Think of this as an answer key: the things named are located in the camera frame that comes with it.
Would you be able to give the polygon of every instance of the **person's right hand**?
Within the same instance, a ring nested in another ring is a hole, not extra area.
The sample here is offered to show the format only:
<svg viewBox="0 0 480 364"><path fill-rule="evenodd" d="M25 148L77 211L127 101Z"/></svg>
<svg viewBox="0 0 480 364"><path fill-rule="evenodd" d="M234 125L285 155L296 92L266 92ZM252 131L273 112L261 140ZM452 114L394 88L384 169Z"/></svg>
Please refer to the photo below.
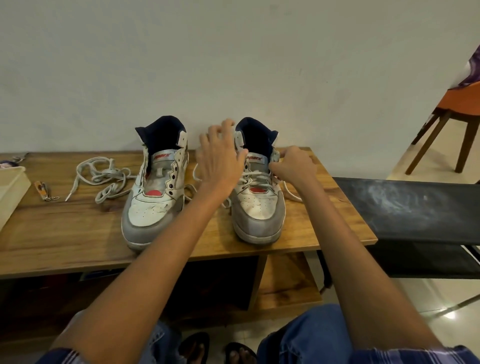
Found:
<svg viewBox="0 0 480 364"><path fill-rule="evenodd" d="M270 162L268 167L279 179L299 188L304 182L316 180L317 166L307 152L297 146L289 146L280 154L281 162Z"/></svg>

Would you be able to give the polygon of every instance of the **person's right arm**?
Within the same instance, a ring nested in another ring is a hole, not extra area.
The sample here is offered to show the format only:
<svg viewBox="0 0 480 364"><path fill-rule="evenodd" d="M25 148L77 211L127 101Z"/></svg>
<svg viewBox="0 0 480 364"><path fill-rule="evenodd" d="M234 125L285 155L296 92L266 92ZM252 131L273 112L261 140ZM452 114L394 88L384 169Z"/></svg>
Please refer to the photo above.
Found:
<svg viewBox="0 0 480 364"><path fill-rule="evenodd" d="M355 349L442 347L407 297L380 268L334 207L308 154L289 147L270 170L299 192L335 284Z"/></svg>

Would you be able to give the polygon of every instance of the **unlaced sneaker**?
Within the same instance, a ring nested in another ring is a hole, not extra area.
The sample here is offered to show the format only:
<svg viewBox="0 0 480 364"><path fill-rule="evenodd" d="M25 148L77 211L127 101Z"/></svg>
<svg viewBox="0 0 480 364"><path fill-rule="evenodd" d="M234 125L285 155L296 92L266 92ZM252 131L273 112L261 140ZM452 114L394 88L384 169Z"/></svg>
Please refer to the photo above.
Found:
<svg viewBox="0 0 480 364"><path fill-rule="evenodd" d="M187 132L174 116L135 130L144 162L123 209L121 228L127 245L143 250L183 209Z"/></svg>
<svg viewBox="0 0 480 364"><path fill-rule="evenodd" d="M244 172L230 194L233 228L247 243L271 244L277 241L285 220L285 200L278 180L268 163L278 162L275 150L277 131L271 131L253 118L242 119L235 128L237 153L248 149Z"/></svg>

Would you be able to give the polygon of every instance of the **sneaker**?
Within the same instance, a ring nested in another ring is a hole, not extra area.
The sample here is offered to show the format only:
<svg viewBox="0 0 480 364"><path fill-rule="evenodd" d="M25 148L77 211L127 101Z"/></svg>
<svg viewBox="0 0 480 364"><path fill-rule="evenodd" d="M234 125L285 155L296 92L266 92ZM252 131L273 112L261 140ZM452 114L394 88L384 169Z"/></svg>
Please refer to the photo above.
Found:
<svg viewBox="0 0 480 364"><path fill-rule="evenodd" d="M268 169L270 161L278 162L275 150L277 131L271 131L258 120L242 119L235 128L235 149L249 153L244 172L230 194L233 228L243 241L271 244L278 240L285 220L285 200L278 180Z"/></svg>
<svg viewBox="0 0 480 364"><path fill-rule="evenodd" d="M144 162L123 209L121 229L131 249L143 250L183 209L187 132L173 116L135 130Z"/></svg>

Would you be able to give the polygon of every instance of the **plaid shirt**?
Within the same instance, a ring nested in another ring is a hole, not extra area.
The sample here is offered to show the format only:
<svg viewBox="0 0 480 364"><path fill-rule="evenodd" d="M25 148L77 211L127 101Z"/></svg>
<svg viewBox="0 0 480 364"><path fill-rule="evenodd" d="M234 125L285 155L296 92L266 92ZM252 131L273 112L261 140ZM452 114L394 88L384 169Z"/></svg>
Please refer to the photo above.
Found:
<svg viewBox="0 0 480 364"><path fill-rule="evenodd" d="M465 346L443 350L358 350L350 358L350 364L480 364L480 360ZM71 349L54 349L36 364L87 364L79 353Z"/></svg>

